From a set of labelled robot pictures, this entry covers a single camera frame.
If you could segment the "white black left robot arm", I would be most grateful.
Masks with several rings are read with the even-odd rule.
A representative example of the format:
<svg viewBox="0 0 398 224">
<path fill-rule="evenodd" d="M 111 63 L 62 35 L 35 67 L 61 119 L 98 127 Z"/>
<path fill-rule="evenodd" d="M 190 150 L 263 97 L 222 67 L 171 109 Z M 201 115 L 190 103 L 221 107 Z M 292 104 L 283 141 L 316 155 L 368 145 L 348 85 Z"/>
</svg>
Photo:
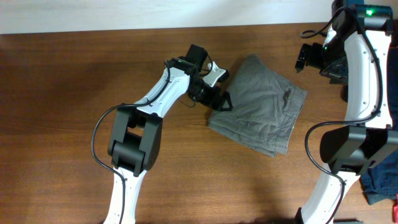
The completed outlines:
<svg viewBox="0 0 398 224">
<path fill-rule="evenodd" d="M 229 72 L 217 66 L 203 47 L 192 44 L 186 55 L 164 65 L 159 81 L 143 98 L 112 108 L 116 114 L 108 170 L 114 180 L 105 223 L 135 223 L 141 184 L 159 155 L 164 116 L 182 95 L 215 111 L 233 109 L 229 93 L 217 86 Z"/>
</svg>

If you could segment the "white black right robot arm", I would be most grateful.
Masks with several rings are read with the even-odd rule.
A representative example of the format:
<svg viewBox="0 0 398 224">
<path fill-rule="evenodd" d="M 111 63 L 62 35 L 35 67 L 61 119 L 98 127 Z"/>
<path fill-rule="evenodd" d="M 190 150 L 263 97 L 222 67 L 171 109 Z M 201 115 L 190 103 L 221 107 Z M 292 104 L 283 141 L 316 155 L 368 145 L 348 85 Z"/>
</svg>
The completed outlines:
<svg viewBox="0 0 398 224">
<path fill-rule="evenodd" d="M 320 178 L 296 213 L 299 224 L 333 223 L 349 188 L 397 149 L 387 98 L 393 11 L 364 1 L 334 1 L 331 13 L 320 30 L 324 43 L 303 45 L 295 69 L 311 66 L 345 85 L 347 109 L 344 120 L 322 136 Z"/>
</svg>

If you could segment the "grey shorts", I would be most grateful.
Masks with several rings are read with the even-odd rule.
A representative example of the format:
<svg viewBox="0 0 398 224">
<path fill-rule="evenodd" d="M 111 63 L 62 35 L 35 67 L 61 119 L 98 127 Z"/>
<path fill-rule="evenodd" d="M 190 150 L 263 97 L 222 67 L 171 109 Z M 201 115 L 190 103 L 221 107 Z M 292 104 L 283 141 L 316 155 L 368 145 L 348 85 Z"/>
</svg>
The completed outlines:
<svg viewBox="0 0 398 224">
<path fill-rule="evenodd" d="M 246 57 L 227 91 L 232 111 L 212 112 L 208 127 L 267 156 L 286 154 L 307 91 L 254 54 Z"/>
</svg>

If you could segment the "dark blue garment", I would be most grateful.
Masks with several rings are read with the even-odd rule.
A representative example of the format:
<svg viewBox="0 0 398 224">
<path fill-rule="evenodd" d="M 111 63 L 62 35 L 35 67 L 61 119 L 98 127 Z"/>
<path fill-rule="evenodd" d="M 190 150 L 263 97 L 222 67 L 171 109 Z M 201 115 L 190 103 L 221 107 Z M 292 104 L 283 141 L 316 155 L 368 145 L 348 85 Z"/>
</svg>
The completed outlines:
<svg viewBox="0 0 398 224">
<path fill-rule="evenodd" d="M 387 100 L 392 118 L 392 129 L 397 131 L 397 47 L 387 56 Z M 397 149 L 376 167 L 361 177 L 368 204 L 384 199 L 397 200 Z"/>
</svg>

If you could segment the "red garment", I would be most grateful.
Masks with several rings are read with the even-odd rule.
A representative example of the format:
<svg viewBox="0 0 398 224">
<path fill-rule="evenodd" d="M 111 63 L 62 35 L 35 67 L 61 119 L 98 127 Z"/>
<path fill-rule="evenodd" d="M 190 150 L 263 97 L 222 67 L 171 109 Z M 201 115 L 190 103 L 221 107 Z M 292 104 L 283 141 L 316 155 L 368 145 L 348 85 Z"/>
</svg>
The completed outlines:
<svg viewBox="0 0 398 224">
<path fill-rule="evenodd" d="M 398 224 L 398 200 L 396 200 L 392 207 L 392 219 L 395 224 Z"/>
</svg>

